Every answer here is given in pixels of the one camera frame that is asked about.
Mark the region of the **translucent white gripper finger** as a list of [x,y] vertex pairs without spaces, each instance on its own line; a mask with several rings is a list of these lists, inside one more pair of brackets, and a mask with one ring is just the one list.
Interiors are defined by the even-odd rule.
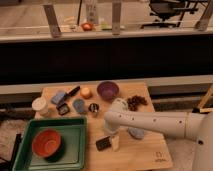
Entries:
[[119,141],[120,139],[118,135],[114,135],[111,137],[111,145],[113,151],[117,151],[119,149]]

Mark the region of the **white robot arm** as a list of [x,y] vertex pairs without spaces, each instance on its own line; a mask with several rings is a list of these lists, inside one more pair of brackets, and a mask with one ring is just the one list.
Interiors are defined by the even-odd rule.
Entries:
[[196,142],[192,171],[213,171],[213,112],[135,112],[117,98],[104,113],[105,129],[116,134],[120,126],[135,127]]

